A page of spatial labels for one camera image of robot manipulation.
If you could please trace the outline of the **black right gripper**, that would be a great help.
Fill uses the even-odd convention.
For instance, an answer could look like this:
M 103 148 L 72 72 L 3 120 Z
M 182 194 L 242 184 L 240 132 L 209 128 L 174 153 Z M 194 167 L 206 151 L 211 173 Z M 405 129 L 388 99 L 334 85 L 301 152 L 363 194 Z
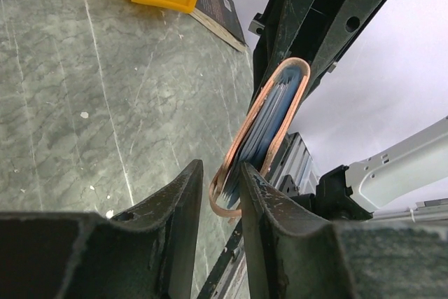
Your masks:
M 387 0 L 268 0 L 250 24 L 254 102 L 275 68 L 288 57 L 311 66 L 311 84 L 332 71 Z

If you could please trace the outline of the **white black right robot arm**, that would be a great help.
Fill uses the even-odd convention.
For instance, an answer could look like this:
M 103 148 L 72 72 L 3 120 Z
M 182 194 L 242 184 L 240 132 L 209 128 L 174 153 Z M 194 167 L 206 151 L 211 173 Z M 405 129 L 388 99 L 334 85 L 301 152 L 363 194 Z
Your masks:
M 288 57 L 311 73 L 293 123 L 367 213 L 447 185 L 447 0 L 269 0 L 254 94 Z

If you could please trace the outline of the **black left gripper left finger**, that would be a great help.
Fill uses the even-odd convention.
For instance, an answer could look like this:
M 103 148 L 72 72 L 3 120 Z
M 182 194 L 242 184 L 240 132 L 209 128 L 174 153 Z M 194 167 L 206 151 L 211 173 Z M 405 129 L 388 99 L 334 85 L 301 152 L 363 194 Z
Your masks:
M 189 298 L 203 163 L 112 218 L 1 214 L 2 298 Z

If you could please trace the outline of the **pink leather card holder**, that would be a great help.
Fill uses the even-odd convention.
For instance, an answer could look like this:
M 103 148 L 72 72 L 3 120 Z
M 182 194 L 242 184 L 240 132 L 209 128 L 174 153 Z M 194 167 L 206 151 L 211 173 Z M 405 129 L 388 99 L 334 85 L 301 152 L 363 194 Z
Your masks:
M 270 170 L 311 78 L 309 64 L 298 57 L 284 60 L 267 80 L 234 138 L 209 186 L 212 211 L 232 221 L 242 215 L 239 163 L 247 162 L 261 176 Z

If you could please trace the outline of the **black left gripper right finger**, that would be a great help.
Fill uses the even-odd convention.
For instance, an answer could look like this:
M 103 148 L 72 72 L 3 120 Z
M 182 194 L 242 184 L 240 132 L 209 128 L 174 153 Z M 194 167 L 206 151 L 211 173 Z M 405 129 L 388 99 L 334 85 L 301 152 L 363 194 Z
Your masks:
M 252 298 L 446 298 L 447 227 L 327 221 L 240 167 Z

